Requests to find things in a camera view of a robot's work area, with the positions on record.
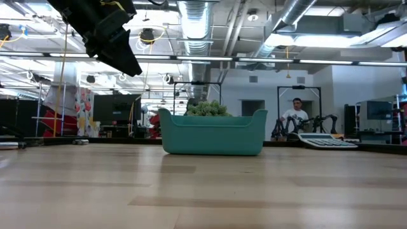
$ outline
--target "ceiling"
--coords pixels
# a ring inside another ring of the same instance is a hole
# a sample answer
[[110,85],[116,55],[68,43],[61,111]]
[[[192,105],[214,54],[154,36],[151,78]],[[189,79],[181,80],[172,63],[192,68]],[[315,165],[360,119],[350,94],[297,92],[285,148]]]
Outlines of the ceiling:
[[[26,20],[24,26],[27,29],[27,36],[13,43],[5,43],[0,49],[0,52],[48,52],[60,53],[64,51],[64,34],[65,24],[61,21],[61,17],[44,0],[20,0],[16,2],[26,2],[32,11],[27,11],[23,16],[21,13],[13,10],[8,5],[4,4],[4,0],[0,0],[0,22],[4,19]],[[222,0],[212,7],[212,31],[211,37],[213,44],[210,48],[210,55],[220,55],[223,48],[224,39],[228,27],[228,15],[230,14],[235,0]],[[325,1],[320,0],[312,7],[307,15],[328,15],[332,17],[340,16],[344,10],[348,12],[360,11],[376,11],[393,5],[400,4],[398,0],[365,0],[365,1]],[[249,7],[258,10],[259,19],[256,21],[244,20],[242,29],[239,33],[239,40],[233,49],[233,55],[238,53],[251,53],[256,50],[263,40],[263,27],[269,14],[281,10],[284,5],[284,0],[252,0]],[[177,40],[182,38],[182,30],[178,12],[175,11],[152,11],[137,9],[137,15],[132,21],[124,25],[124,28],[131,30],[130,46],[134,53],[138,54],[159,54],[159,55],[184,55],[184,44]],[[157,40],[153,46],[144,46],[139,42],[138,35],[143,28],[153,28],[154,34],[161,39]],[[21,35],[21,30],[18,23],[13,23],[10,30],[12,31],[13,39]],[[72,36],[72,30],[68,30],[68,53],[84,53],[83,42],[79,35]],[[391,55],[387,48],[370,48],[363,50],[347,50],[347,55],[341,55],[343,49],[339,48],[305,48],[299,46],[289,47],[290,58],[303,59],[351,59],[357,56],[360,59],[366,60],[385,60]],[[272,53],[276,57],[286,58],[285,50],[275,49]],[[0,59],[0,81],[4,85],[36,85],[27,79],[27,71],[32,71],[43,76],[53,79],[55,63],[45,60],[1,60]],[[82,84],[91,87],[92,85],[86,82],[86,77],[89,74],[96,76],[104,75],[118,78],[121,74],[117,70],[103,63],[89,59],[86,62],[78,62],[84,74],[81,77]],[[162,76],[169,74],[176,81],[189,81],[188,65],[179,64],[147,64],[141,63],[144,71],[142,76],[127,77],[126,80],[116,80],[116,85],[122,88],[144,88],[144,80],[147,76],[145,88],[164,88],[171,89],[172,85],[163,82]],[[277,69],[286,69],[286,64],[277,64]],[[310,74],[318,71],[321,66],[313,65],[291,65],[292,69],[306,70]]]

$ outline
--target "teal basket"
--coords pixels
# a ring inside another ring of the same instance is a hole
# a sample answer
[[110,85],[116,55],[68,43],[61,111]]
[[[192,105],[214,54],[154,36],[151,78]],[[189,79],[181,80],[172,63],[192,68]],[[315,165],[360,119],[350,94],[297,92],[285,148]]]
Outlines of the teal basket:
[[267,110],[253,117],[173,116],[164,108],[158,112],[167,153],[256,156],[263,147]]

